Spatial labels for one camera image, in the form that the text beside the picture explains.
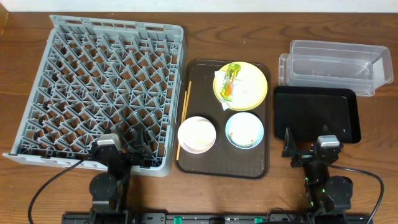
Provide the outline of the light blue bowl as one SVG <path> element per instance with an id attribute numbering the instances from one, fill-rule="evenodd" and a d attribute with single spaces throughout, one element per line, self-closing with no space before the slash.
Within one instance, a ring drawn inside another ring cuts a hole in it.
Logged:
<path id="1" fill-rule="evenodd" d="M 240 112 L 232 115 L 226 122 L 225 134 L 230 143 L 231 141 L 229 140 L 228 134 L 231 132 L 245 133 L 249 134 L 250 136 L 256 136 L 257 143 L 254 146 L 256 147 L 264 137 L 264 126 L 256 115 L 248 112 Z"/>

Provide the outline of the yellow plate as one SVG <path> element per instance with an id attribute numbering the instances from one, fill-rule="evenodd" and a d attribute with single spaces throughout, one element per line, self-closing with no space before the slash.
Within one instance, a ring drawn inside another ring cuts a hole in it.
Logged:
<path id="1" fill-rule="evenodd" d="M 247 107 L 245 110 L 248 111 L 259 106 L 262 101 L 266 98 L 268 90 L 268 81 L 264 73 L 257 68 L 255 65 L 247 62 L 231 62 L 237 63 L 241 66 L 236 79 L 244 80 L 248 84 L 249 95 L 246 97 Z M 220 69 L 221 71 L 226 71 L 228 64 L 223 65 Z"/>

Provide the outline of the green snack wrapper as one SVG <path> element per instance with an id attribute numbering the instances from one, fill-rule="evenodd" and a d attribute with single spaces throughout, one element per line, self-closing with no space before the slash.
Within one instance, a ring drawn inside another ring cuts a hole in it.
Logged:
<path id="1" fill-rule="evenodd" d="M 225 101 L 232 101 L 233 97 L 233 85 L 234 81 L 241 70 L 241 66 L 237 63 L 229 63 L 228 68 L 225 71 L 223 87 L 220 95 Z"/>

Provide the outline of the rice and food scraps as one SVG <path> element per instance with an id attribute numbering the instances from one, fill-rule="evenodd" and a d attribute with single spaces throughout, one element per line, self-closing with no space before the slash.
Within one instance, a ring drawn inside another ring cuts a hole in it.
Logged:
<path id="1" fill-rule="evenodd" d="M 245 133 L 231 132 L 228 134 L 229 140 L 238 148 L 249 149 L 256 145 L 256 136 L 250 136 Z"/>

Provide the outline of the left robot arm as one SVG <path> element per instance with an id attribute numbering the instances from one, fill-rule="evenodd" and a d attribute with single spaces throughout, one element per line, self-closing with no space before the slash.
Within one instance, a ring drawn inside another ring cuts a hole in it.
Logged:
<path id="1" fill-rule="evenodd" d="M 122 148 L 118 133 L 101 135 L 91 147 L 92 158 L 107 167 L 90 182 L 92 196 L 89 223 L 139 223 L 139 216 L 126 205 L 131 168 L 142 165 L 151 155 L 144 126 L 139 125 L 136 137 Z"/>

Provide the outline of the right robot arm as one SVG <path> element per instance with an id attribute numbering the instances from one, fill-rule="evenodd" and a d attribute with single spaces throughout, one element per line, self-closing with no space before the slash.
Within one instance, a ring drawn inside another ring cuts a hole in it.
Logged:
<path id="1" fill-rule="evenodd" d="M 302 167 L 305 173 L 305 190 L 312 205 L 305 215 L 307 223 L 348 223 L 345 211 L 351 208 L 353 182 L 345 176 L 331 176 L 328 170 L 342 148 L 335 135 L 323 135 L 309 151 L 299 151 L 290 128 L 285 130 L 282 157 L 290 158 L 291 167 Z"/>

